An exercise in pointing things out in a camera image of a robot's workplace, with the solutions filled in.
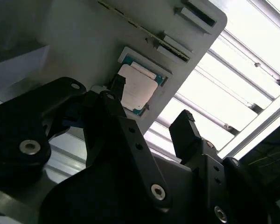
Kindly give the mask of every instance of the mounting hole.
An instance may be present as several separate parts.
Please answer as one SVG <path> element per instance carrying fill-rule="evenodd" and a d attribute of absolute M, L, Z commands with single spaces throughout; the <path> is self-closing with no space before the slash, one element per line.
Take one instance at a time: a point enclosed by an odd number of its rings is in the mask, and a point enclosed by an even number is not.
<path fill-rule="evenodd" d="M 107 94 L 107 97 L 109 97 L 110 99 L 114 99 L 114 96 L 111 94 Z"/>
<path fill-rule="evenodd" d="M 137 143 L 137 144 L 136 144 L 136 148 L 137 148 L 138 150 L 142 150 L 142 149 L 143 149 L 143 146 L 142 146 L 141 144 Z"/>
<path fill-rule="evenodd" d="M 131 133 L 135 133 L 135 129 L 133 129 L 132 127 L 129 127 L 129 131 L 130 131 Z"/>
<path fill-rule="evenodd" d="M 33 150 L 33 149 L 35 149 L 35 145 L 34 144 L 31 144 L 31 143 L 28 143 L 28 144 L 26 144 L 26 149 L 29 149 L 29 150 Z"/>
<path fill-rule="evenodd" d="M 78 84 L 72 83 L 71 87 L 75 88 L 75 89 L 80 89 L 80 86 Z"/>
<path fill-rule="evenodd" d="M 219 206 L 215 207 L 215 214 L 218 217 L 218 219 L 221 221 L 221 223 L 227 223 L 227 216 L 224 213 L 224 211 L 220 209 Z"/>
<path fill-rule="evenodd" d="M 220 171 L 220 169 L 217 166 L 214 166 L 214 169 L 218 172 Z"/>
<path fill-rule="evenodd" d="M 215 178 L 215 181 L 217 182 L 217 184 L 221 185 L 221 181 L 218 178 Z"/>
<path fill-rule="evenodd" d="M 20 151 L 27 155 L 34 155 L 41 150 L 41 145 L 34 140 L 25 140 L 20 143 Z"/>

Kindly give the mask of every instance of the screw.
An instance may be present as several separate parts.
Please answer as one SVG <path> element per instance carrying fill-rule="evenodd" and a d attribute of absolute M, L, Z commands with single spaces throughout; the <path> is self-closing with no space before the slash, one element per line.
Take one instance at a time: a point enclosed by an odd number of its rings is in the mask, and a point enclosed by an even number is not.
<path fill-rule="evenodd" d="M 34 140 L 24 140 L 20 143 L 20 151 L 27 155 L 34 155 L 41 150 L 41 145 Z"/>
<path fill-rule="evenodd" d="M 214 147 L 214 145 L 213 145 L 210 141 L 206 141 L 206 144 L 207 144 L 209 147 L 211 147 L 211 148 Z"/>
<path fill-rule="evenodd" d="M 75 89 L 80 89 L 80 86 L 78 84 L 72 83 L 71 87 L 75 88 Z"/>
<path fill-rule="evenodd" d="M 256 62 L 256 63 L 254 64 L 254 66 L 257 68 L 257 67 L 260 67 L 261 64 L 260 64 L 259 62 Z"/>
<path fill-rule="evenodd" d="M 237 161 L 236 159 L 232 158 L 231 160 L 234 162 L 234 164 L 235 164 L 237 167 L 239 166 L 239 163 L 238 163 L 238 161 Z"/>
<path fill-rule="evenodd" d="M 225 213 L 223 212 L 222 209 L 220 209 L 219 206 L 215 207 L 215 214 L 218 217 L 218 219 L 222 222 L 222 223 L 227 223 L 227 217 L 225 215 Z"/>
<path fill-rule="evenodd" d="M 107 97 L 109 97 L 110 99 L 114 99 L 114 96 L 112 96 L 111 94 L 107 94 Z"/>
<path fill-rule="evenodd" d="M 159 184 L 153 184 L 151 186 L 151 192 L 154 197 L 160 201 L 164 200 L 166 196 L 164 189 Z"/>

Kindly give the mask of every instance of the blue component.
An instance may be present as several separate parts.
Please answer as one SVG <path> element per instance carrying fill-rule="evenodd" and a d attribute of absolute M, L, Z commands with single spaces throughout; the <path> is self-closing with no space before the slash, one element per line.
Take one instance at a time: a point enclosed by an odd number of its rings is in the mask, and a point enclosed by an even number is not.
<path fill-rule="evenodd" d="M 134 61 L 135 61 L 135 60 L 134 60 L 132 57 L 126 56 L 126 57 L 123 59 L 122 64 L 131 65 L 132 62 L 134 62 Z M 157 82 L 158 85 L 160 85 L 160 84 L 163 82 L 164 77 L 163 77 L 163 76 L 160 76 L 160 75 L 158 75 L 158 74 L 156 74 L 156 75 L 157 75 L 157 76 L 156 76 L 156 78 L 155 78 L 154 80 Z M 136 109 L 133 109 L 132 112 L 133 112 L 134 114 L 136 114 L 136 115 L 140 115 L 140 114 L 142 113 L 142 111 L 143 111 L 143 110 L 136 110 Z"/>
<path fill-rule="evenodd" d="M 133 111 L 132 111 L 134 114 L 136 114 L 136 115 L 140 115 L 141 114 L 141 112 L 142 112 L 142 110 L 136 110 L 136 109 L 133 109 Z"/>

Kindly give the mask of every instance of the gray panel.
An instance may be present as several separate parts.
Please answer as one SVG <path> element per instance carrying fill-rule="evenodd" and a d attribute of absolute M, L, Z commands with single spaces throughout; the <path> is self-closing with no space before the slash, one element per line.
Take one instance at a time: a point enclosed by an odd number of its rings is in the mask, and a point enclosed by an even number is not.
<path fill-rule="evenodd" d="M 213 34 L 208 35 L 174 13 L 174 8 L 182 5 L 179 0 L 107 2 L 152 33 L 166 32 L 192 51 L 193 57 L 188 63 L 175 63 L 157 51 L 154 39 L 96 1 L 54 0 L 47 18 L 35 32 L 39 34 L 38 41 L 51 47 L 41 73 L 21 81 L 26 82 L 25 85 L 15 84 L 12 90 L 2 92 L 0 99 L 12 98 L 19 92 L 29 90 L 31 80 L 44 84 L 68 76 L 83 83 L 88 89 L 93 85 L 104 85 L 120 69 L 117 59 L 124 47 L 128 46 L 173 74 L 173 78 L 156 93 L 157 97 L 150 101 L 150 111 L 145 119 L 138 122 L 144 133 L 224 29 L 227 19 L 211 3 L 205 2 L 217 16 Z"/>

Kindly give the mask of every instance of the black bracket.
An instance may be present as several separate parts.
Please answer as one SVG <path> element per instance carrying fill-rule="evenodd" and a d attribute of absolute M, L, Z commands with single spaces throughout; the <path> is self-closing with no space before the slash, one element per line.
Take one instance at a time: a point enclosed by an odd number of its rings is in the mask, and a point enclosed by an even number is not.
<path fill-rule="evenodd" d="M 47 135 L 56 111 L 85 92 L 63 77 L 0 105 L 0 182 L 22 185 L 38 178 L 50 158 Z"/>

